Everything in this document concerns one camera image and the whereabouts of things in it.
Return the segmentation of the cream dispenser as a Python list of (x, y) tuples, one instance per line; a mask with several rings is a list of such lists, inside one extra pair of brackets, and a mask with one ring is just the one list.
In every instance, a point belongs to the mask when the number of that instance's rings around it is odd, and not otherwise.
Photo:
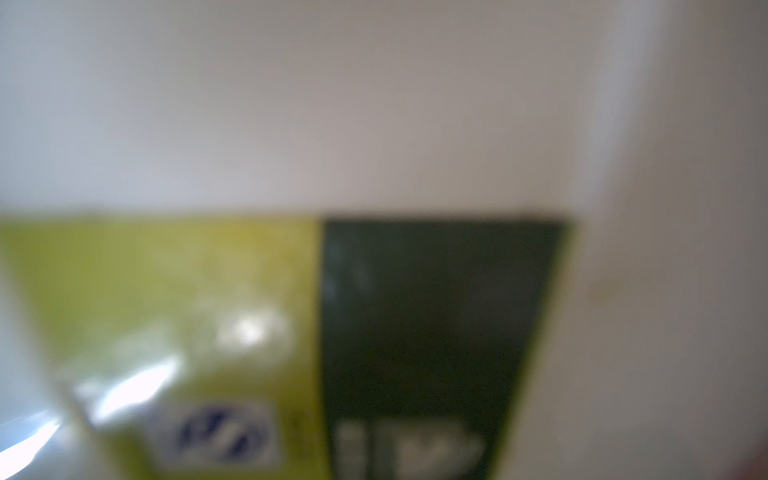
[(763, 1), (5, 1), (8, 479), (763, 479)]

